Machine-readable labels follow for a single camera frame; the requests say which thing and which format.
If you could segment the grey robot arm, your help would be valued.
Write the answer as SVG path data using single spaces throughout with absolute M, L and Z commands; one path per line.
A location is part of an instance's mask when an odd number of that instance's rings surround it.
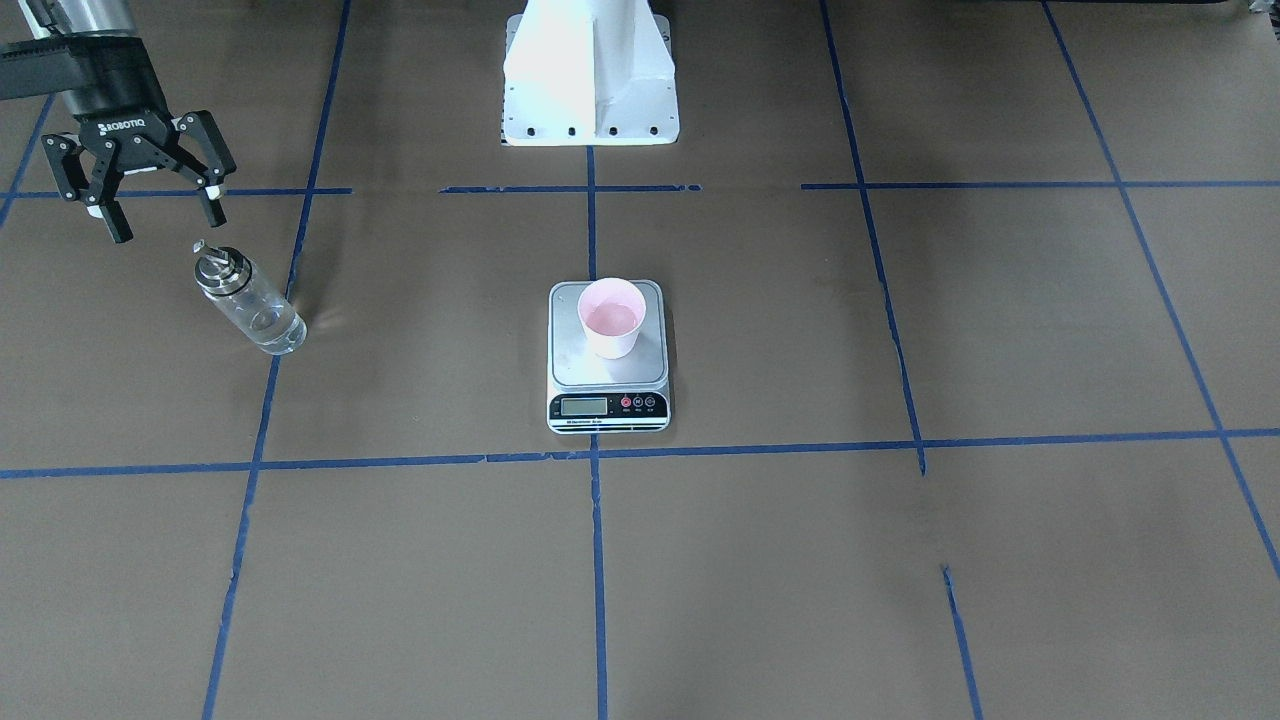
M 209 111 L 172 113 L 127 1 L 23 1 L 33 37 L 3 45 L 3 99 L 56 94 L 74 133 L 40 145 L 58 192 L 101 219 L 116 243 L 133 233 L 116 192 L 129 174 L 173 172 L 224 225 L 223 184 L 236 161 Z

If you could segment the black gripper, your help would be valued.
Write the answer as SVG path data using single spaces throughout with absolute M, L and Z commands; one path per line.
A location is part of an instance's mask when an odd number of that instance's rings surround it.
M 202 169 L 196 168 L 195 156 L 180 146 L 182 135 L 198 145 Z M 198 200 L 209 225 L 218 228 L 227 223 L 221 206 L 224 183 L 237 164 L 210 111 L 188 111 L 177 119 L 164 111 L 91 118 L 73 135 L 42 135 L 40 147 L 60 196 L 68 202 L 81 202 L 101 219 L 115 243 L 134 238 L 115 197 L 129 173 L 157 169 L 177 173 L 200 187 Z

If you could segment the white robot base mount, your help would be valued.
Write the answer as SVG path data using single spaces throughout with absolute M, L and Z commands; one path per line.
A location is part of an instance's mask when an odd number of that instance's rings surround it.
M 657 146 L 681 135 L 669 19 L 649 1 L 529 1 L 506 22 L 500 138 Z

